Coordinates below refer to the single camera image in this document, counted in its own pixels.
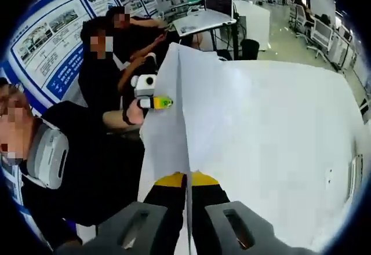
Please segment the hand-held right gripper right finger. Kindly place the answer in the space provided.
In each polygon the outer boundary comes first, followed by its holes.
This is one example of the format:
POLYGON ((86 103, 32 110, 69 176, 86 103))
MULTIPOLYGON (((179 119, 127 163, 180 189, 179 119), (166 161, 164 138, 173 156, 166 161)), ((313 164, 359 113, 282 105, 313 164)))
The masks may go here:
POLYGON ((192 236, 198 254, 314 254, 292 247, 274 227, 240 201, 230 201, 219 182, 191 173, 192 236))

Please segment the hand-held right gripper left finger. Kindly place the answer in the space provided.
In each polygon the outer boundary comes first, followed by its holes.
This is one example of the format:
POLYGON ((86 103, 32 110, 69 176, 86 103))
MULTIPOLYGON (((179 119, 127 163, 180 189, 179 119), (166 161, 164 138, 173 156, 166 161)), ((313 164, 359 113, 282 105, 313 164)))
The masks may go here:
POLYGON ((160 178, 143 202, 133 202, 99 225, 86 244, 65 243, 55 254, 174 254, 183 227, 186 175, 160 178))

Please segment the person's left hand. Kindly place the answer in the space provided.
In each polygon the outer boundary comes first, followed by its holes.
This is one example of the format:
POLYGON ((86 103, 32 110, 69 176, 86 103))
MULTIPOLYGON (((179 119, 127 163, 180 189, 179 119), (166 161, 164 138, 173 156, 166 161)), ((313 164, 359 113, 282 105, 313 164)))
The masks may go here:
POLYGON ((123 114, 123 120, 128 125, 142 125, 144 122, 144 112, 139 106, 139 101, 134 99, 123 114))

